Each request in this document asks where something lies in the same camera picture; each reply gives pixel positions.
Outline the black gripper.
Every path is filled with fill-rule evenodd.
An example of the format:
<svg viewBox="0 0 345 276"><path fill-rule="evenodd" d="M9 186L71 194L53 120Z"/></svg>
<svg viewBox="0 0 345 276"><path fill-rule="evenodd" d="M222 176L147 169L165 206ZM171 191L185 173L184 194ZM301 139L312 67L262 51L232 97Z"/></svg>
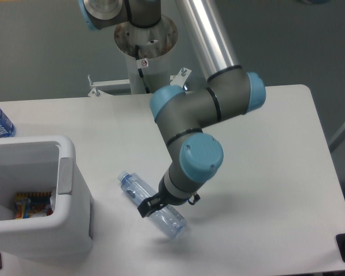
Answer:
<svg viewBox="0 0 345 276"><path fill-rule="evenodd" d="M162 209L167 205L167 193L156 193L155 195L143 200L137 207L142 218L149 217L155 211Z"/></svg>

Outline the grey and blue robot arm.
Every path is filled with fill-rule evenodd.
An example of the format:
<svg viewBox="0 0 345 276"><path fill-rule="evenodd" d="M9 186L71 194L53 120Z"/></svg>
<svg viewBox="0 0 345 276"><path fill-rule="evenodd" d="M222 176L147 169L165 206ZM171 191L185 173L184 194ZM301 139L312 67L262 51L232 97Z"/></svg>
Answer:
<svg viewBox="0 0 345 276"><path fill-rule="evenodd" d="M258 109L266 99L260 77L239 64L215 2L176 4L207 82L198 91L169 83L165 57L178 35L160 1L79 2L89 28L115 27L114 40L129 62L131 90L152 95L150 109L171 156L158 192L138 207L142 217L166 205L195 204L198 190L224 156L221 144L204 128Z"/></svg>

